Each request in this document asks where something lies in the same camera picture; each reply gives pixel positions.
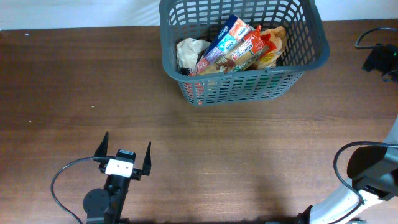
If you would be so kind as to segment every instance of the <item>black cable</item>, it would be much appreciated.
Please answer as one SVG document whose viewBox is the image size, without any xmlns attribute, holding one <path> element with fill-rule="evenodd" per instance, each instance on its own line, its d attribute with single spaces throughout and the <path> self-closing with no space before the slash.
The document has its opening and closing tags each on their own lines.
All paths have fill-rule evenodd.
<svg viewBox="0 0 398 224">
<path fill-rule="evenodd" d="M 378 27 L 378 28 L 374 28 L 371 30 L 366 31 L 365 33 L 363 33 L 358 40 L 355 43 L 355 48 L 357 49 L 373 49 L 375 47 L 383 47 L 383 45 L 373 45 L 373 46 L 359 46 L 360 41 L 362 40 L 362 38 L 366 35 L 368 35 L 369 33 L 373 32 L 373 31 L 377 31 L 377 30 L 392 30 L 392 31 L 398 31 L 398 29 L 395 28 L 390 28 L 390 27 Z"/>
<path fill-rule="evenodd" d="M 67 213 L 69 213 L 71 216 L 73 216 L 74 218 L 76 218 L 76 220 L 77 220 L 80 224 L 83 224 L 83 222 L 80 220 L 80 218 L 79 218 L 76 214 L 74 214 L 72 211 L 70 211 L 69 209 L 67 209 L 65 206 L 63 206 L 62 203 L 58 200 L 57 196 L 55 196 L 55 193 L 54 193 L 54 183 L 55 183 L 55 180 L 57 179 L 57 177 L 58 177 L 58 176 L 62 173 L 62 171 L 64 171 L 66 168 L 68 168 L 68 167 L 70 167 L 70 166 L 72 166 L 72 165 L 74 165 L 74 164 L 76 164 L 76 163 L 78 163 L 78 162 L 88 161 L 88 160 L 92 160 L 92 159 L 104 159 L 104 160 L 106 160 L 107 158 L 106 158 L 106 157 L 91 156 L 91 157 L 81 158 L 81 159 L 77 159 L 77 160 L 75 160 L 75 161 L 72 161 L 72 162 L 68 163 L 67 165 L 65 165 L 64 167 L 62 167 L 62 168 L 55 174 L 55 176 L 53 177 L 53 179 L 52 179 L 52 181 L 51 181 L 51 187 L 50 187 L 50 189 L 51 189 L 52 197 L 54 198 L 55 202 L 56 202 L 62 209 L 64 209 Z"/>
<path fill-rule="evenodd" d="M 338 220 L 331 222 L 329 224 L 335 224 L 338 223 L 342 220 L 344 220 L 345 218 L 347 218 L 348 216 L 350 216 L 352 213 L 354 213 L 355 211 L 357 211 L 357 209 L 361 206 L 365 204 L 365 201 L 363 200 L 362 195 L 355 190 L 352 186 L 350 186 L 350 184 L 348 184 L 347 182 L 345 182 L 345 180 L 343 180 L 343 178 L 341 177 L 340 173 L 338 172 L 338 168 L 337 168 L 337 159 L 340 156 L 340 154 L 348 149 L 349 147 L 353 147 L 353 146 L 380 146 L 380 147 L 392 147 L 395 149 L 398 149 L 398 145 L 396 144 L 387 144 L 387 143 L 379 143 L 379 142 L 369 142 L 369 141 L 358 141 L 358 142 L 352 142 L 349 143 L 345 146 L 343 146 L 341 149 L 339 149 L 335 155 L 335 158 L 333 160 L 333 169 L 335 170 L 335 174 L 338 178 L 338 180 L 340 180 L 340 182 L 346 186 L 347 188 L 349 188 L 351 191 L 353 191 L 359 198 L 359 203 L 351 210 L 349 211 L 346 215 L 344 215 L 343 217 L 339 218 Z"/>
</svg>

